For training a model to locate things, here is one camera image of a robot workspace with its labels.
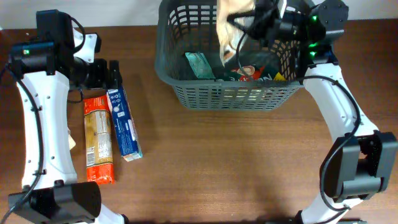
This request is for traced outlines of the beige Pantree snack bag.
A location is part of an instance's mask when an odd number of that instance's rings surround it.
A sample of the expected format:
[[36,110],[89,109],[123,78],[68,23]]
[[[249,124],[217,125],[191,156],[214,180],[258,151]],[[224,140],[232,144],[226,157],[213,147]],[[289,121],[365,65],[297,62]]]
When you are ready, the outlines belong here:
[[243,31],[231,25],[230,14],[249,12],[255,9],[254,0],[217,0],[216,33],[220,45],[220,60],[226,65],[235,55]]

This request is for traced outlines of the orange biscuit packet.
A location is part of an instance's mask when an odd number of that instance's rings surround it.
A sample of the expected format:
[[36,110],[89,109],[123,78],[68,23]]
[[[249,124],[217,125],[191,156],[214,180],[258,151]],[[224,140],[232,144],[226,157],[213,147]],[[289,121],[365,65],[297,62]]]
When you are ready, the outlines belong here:
[[111,142],[111,114],[105,95],[84,99],[87,181],[113,184],[114,163]]

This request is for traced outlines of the green Nescafe coffee bag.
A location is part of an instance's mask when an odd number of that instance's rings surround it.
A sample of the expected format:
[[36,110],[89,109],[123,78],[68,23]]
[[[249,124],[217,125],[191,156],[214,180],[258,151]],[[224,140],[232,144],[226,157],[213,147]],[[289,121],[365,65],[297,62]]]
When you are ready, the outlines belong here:
[[243,67],[243,71],[240,68],[232,70],[225,70],[220,75],[215,75],[217,80],[220,81],[239,81],[248,82],[251,80],[259,81],[286,81],[281,73],[272,65],[266,65],[258,67],[257,65],[248,65]]

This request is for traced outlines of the blue rectangular carton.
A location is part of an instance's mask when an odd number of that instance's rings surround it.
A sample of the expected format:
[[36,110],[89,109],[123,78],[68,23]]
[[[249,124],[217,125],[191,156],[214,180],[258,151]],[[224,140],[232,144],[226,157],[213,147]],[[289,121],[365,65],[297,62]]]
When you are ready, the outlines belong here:
[[109,89],[106,97],[121,156],[127,162],[142,158],[142,150],[124,88],[121,86],[118,89]]

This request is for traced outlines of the mint green snack wrapper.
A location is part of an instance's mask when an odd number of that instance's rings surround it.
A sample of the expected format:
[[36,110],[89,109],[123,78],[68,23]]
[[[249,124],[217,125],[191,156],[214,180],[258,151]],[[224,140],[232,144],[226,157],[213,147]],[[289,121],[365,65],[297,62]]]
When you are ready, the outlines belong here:
[[201,52],[185,52],[187,59],[194,75],[201,80],[215,79],[212,68],[208,63],[205,55]]

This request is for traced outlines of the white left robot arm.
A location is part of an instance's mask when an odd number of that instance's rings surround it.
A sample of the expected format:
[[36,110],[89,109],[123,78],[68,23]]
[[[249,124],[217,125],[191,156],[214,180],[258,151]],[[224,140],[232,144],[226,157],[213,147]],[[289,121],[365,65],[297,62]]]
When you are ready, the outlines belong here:
[[32,223],[127,223],[101,201],[95,182],[78,182],[70,154],[67,98],[71,88],[112,84],[100,40],[43,40],[13,45],[7,69],[16,79],[24,110],[22,192],[8,196],[9,212]]

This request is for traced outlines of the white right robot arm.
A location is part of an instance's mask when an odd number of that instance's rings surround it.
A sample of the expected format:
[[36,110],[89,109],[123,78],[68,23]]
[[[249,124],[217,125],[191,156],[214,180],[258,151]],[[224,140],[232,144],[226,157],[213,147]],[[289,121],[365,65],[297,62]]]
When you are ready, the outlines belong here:
[[319,192],[295,223],[340,223],[354,206],[384,192],[397,139],[381,132],[349,91],[333,44],[344,34],[349,8],[340,0],[256,1],[253,39],[296,40],[297,80],[315,100],[333,141],[320,166]]

